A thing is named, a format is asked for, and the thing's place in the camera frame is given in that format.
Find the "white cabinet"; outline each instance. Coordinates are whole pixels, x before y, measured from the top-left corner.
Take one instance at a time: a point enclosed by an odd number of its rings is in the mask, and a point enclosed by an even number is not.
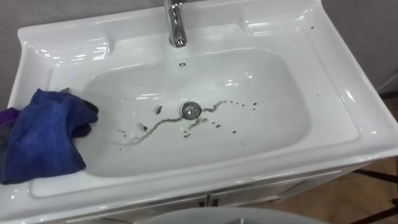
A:
[[[240,206],[270,200],[289,198],[312,187],[328,182],[339,176],[359,169],[362,165],[323,170],[307,174],[297,174],[278,179],[267,179],[225,189],[187,195],[159,202],[144,203],[119,208],[103,213],[85,215],[64,220],[68,223],[117,224],[139,223],[145,219],[187,208]]]
[[[209,206],[240,206],[250,203],[264,202],[278,199],[278,195],[301,184],[303,181],[288,184],[272,184],[265,186],[249,187],[241,190],[222,192],[210,195]]]
[[[207,195],[183,199],[168,200],[150,205],[139,205],[128,208],[121,208],[115,211],[108,211],[94,215],[86,215],[66,220],[67,223],[86,224],[108,224],[108,223],[139,223],[148,218],[155,217],[168,212],[187,208],[205,207]]]
[[[241,206],[250,203],[283,199],[299,194],[316,185],[328,182],[346,172],[347,170],[345,169],[315,172],[279,181],[265,180],[246,186],[240,186],[238,189],[235,187],[232,189],[219,190],[209,196],[208,206]]]

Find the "cabinet handle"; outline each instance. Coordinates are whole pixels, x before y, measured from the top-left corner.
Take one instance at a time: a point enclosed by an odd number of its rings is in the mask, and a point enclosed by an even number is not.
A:
[[[211,201],[211,206],[212,206],[212,207],[218,207],[218,201],[219,201],[219,199],[213,199],[213,200]]]

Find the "faucet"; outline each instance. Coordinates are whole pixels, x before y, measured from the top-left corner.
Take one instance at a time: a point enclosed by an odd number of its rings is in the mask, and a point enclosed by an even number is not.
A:
[[[173,47],[184,47],[187,44],[184,24],[182,23],[182,4],[185,0],[164,0],[167,26],[169,28],[169,42]]]

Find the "floor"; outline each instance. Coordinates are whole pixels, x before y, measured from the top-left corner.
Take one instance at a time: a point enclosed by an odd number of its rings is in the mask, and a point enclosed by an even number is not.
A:
[[[398,120],[398,98],[384,102]],[[398,175],[396,159],[384,159],[364,169]],[[282,210],[343,224],[392,208],[392,198],[398,198],[398,185],[350,173],[283,202],[263,202],[250,207]],[[377,223],[398,223],[398,216]]]

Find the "white ceramic sink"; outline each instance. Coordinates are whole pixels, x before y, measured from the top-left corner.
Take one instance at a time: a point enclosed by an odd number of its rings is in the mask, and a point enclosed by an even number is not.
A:
[[[311,121],[291,71],[268,50],[242,47],[244,41],[214,52],[193,53],[188,46],[150,65],[109,64],[108,72],[80,71],[77,66],[76,80],[90,74],[78,95],[101,111],[96,131],[77,144],[87,173],[120,177],[207,166],[278,151],[302,140]],[[151,43],[160,47],[164,35]],[[68,70],[60,71],[60,77]],[[180,106],[187,101],[203,107],[198,119],[180,118]],[[215,105],[214,112],[206,111]],[[154,129],[167,119],[176,122]]]
[[[186,4],[184,15],[181,49],[168,43],[163,8],[19,31],[9,106],[23,108],[37,88],[70,88],[99,121],[75,141],[86,170],[0,186],[0,223],[398,154],[397,125],[321,1],[214,0]],[[180,118],[188,101],[199,119]]]

